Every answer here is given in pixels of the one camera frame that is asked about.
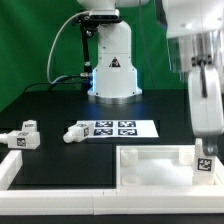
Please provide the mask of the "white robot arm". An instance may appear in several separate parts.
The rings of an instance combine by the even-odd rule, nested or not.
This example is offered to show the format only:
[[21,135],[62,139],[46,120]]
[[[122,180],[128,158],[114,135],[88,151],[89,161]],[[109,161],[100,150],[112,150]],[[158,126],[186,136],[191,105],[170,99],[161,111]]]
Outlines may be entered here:
[[[77,0],[87,9],[84,21],[98,28],[98,64],[91,98],[127,101],[141,93],[132,64],[131,29],[121,7],[151,0]],[[166,28],[170,70],[187,76],[192,129],[207,156],[218,153],[224,132],[220,78],[224,67],[224,0],[153,0],[156,19]]]

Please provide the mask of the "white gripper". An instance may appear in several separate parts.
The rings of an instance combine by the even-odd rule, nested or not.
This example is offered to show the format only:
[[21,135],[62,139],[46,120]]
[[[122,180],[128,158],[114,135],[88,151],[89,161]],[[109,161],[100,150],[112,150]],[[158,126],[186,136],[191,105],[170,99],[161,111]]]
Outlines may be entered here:
[[223,103],[216,68],[204,63],[194,68],[188,76],[188,94],[193,133],[196,137],[204,137],[204,154],[216,156],[216,136],[224,132]]

